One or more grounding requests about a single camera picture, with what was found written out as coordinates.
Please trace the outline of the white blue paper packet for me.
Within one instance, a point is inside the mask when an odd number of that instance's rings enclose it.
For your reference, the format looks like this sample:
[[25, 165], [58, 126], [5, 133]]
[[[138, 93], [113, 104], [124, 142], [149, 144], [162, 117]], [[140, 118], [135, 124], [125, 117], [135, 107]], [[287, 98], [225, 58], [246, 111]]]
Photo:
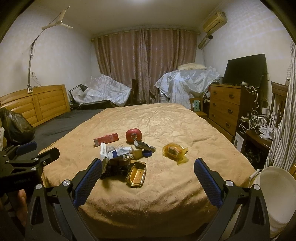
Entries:
[[107, 146], [106, 143], [101, 143], [100, 156], [102, 159], [115, 159], [122, 155], [127, 155], [132, 151], [131, 147], [119, 147]]

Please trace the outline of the gold cigarette pack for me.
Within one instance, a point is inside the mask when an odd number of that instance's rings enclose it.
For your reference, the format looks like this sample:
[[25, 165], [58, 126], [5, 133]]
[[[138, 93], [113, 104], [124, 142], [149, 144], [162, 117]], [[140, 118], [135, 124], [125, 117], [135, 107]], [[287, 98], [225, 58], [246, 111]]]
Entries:
[[140, 188], [145, 181], [147, 167], [145, 162], [133, 162], [126, 178], [127, 183], [132, 188]]

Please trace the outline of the yellow sponge block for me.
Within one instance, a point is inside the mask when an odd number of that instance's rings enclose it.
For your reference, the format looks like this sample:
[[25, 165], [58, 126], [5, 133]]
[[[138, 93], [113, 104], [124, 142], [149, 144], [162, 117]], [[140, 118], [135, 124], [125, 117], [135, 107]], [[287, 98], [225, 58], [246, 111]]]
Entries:
[[132, 149], [132, 156], [135, 160], [139, 160], [140, 158], [142, 158], [142, 149]]

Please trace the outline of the white trash bucket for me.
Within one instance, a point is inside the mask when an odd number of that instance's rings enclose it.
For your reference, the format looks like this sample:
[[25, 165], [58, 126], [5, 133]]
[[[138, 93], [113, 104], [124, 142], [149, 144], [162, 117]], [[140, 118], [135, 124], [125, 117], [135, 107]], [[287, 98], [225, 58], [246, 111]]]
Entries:
[[249, 186], [260, 186], [267, 206], [270, 237], [274, 238], [287, 226], [295, 212], [295, 179], [288, 171], [270, 166], [256, 170]]

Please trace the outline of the tan bed cover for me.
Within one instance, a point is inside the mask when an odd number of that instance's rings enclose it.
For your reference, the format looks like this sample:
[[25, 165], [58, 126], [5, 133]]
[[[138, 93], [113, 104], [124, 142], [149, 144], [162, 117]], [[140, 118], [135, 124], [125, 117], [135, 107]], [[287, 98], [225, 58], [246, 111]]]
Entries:
[[[126, 145], [131, 128], [156, 151], [146, 163], [145, 181], [131, 188], [125, 179], [113, 177], [98, 181], [79, 212], [93, 234], [119, 240], [190, 240], [197, 230], [213, 219], [211, 205], [194, 173], [194, 161], [202, 158], [225, 180], [245, 186], [254, 173], [250, 162], [227, 138], [192, 111], [178, 104], [144, 104], [109, 108], [76, 127], [53, 146], [60, 157], [44, 168], [47, 187], [72, 179], [99, 157], [93, 140], [117, 133], [113, 147]], [[163, 156], [169, 143], [188, 148], [188, 162], [177, 164]]]

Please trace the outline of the red flat box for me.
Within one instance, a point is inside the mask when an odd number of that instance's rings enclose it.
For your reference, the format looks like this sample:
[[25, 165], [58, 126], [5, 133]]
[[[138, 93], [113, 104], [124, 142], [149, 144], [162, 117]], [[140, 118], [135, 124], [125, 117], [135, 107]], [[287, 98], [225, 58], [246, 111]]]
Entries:
[[112, 143], [112, 142], [116, 142], [118, 140], [119, 140], [118, 134], [117, 133], [112, 133], [110, 135], [105, 135], [105, 136], [102, 136], [102, 137], [95, 138], [93, 141], [94, 141], [94, 146], [98, 147], [102, 143], [109, 144], [109, 143]]

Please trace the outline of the yellow plastic wrapped item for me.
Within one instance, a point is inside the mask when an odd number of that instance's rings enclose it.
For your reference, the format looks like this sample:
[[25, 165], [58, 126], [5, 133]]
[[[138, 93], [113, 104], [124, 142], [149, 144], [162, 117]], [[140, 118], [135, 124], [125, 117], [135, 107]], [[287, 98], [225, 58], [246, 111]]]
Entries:
[[178, 165], [188, 162], [187, 152], [188, 148], [175, 143], [169, 143], [163, 147], [163, 156], [175, 161]]

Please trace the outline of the black desk lamp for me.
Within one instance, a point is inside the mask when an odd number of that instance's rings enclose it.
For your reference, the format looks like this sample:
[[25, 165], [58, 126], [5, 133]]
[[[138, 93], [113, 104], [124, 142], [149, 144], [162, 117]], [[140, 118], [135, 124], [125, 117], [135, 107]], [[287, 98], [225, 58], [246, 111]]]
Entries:
[[78, 84], [72, 89], [68, 90], [68, 93], [70, 95], [70, 101], [69, 106], [71, 109], [79, 109], [81, 101], [79, 100], [79, 93], [85, 92], [88, 89], [88, 87], [84, 84]]

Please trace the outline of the dark striped cigarette pack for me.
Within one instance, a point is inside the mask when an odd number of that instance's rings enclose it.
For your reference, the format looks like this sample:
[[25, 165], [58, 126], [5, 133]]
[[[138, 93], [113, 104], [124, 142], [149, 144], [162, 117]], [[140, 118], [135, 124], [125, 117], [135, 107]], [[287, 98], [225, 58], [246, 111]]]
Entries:
[[134, 145], [137, 148], [140, 148], [140, 149], [143, 149], [143, 150], [146, 150], [146, 151], [151, 151], [152, 153], [154, 153], [156, 151], [155, 147], [153, 147], [151, 145], [148, 145], [147, 143], [142, 142], [142, 141], [135, 140]]

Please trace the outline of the red apple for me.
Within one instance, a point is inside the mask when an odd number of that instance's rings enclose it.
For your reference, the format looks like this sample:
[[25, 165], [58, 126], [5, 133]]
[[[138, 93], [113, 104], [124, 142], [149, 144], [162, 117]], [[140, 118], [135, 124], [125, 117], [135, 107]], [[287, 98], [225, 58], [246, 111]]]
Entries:
[[142, 140], [142, 132], [138, 128], [129, 129], [125, 133], [125, 138], [129, 144], [133, 144], [134, 141]]

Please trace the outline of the striped cloth cover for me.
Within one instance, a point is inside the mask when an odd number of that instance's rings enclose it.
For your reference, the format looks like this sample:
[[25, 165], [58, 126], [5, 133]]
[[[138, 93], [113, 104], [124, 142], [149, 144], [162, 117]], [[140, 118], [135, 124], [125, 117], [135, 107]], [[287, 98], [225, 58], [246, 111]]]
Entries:
[[290, 65], [287, 69], [288, 91], [283, 117], [271, 144], [265, 168], [275, 166], [289, 171], [295, 164], [295, 43], [290, 45]]

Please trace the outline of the silver plastic sheet left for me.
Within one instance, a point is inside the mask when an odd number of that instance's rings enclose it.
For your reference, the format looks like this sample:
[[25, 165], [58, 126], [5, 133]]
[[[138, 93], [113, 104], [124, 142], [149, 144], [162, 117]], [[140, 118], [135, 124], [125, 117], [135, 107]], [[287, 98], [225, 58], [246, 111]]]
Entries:
[[124, 106], [130, 96], [131, 88], [115, 81], [107, 75], [91, 76], [85, 83], [88, 89], [79, 93], [81, 103], [108, 100], [117, 106]]

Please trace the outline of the silver plastic sheet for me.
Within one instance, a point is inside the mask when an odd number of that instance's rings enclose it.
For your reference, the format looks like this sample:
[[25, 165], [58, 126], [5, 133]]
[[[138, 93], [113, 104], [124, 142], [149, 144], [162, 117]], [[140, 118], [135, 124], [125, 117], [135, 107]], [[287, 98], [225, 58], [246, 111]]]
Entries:
[[130, 96], [131, 88], [115, 81], [107, 75], [91, 76], [85, 83], [88, 89], [79, 93], [81, 103], [108, 100], [117, 106], [124, 106]]
[[210, 84], [219, 81], [220, 74], [215, 68], [206, 70], [176, 70], [164, 74], [155, 87], [164, 95], [169, 103], [176, 103], [191, 108], [190, 99], [201, 97]]

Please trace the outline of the pink-brown curtain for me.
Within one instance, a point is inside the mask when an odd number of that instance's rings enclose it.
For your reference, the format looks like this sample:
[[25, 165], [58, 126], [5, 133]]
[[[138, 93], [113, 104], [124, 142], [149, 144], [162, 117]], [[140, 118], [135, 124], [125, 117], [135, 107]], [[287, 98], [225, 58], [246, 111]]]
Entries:
[[101, 74], [125, 84], [137, 80], [137, 101], [157, 103], [155, 83], [182, 64], [194, 63], [197, 32], [184, 28], [139, 28], [93, 38]]

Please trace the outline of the wall air conditioner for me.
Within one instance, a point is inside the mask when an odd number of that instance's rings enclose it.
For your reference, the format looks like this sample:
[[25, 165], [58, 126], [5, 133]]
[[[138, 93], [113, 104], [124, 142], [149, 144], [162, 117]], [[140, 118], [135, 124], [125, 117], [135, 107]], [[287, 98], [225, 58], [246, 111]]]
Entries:
[[203, 24], [203, 31], [207, 34], [212, 34], [226, 23], [227, 18], [225, 13], [218, 11]]

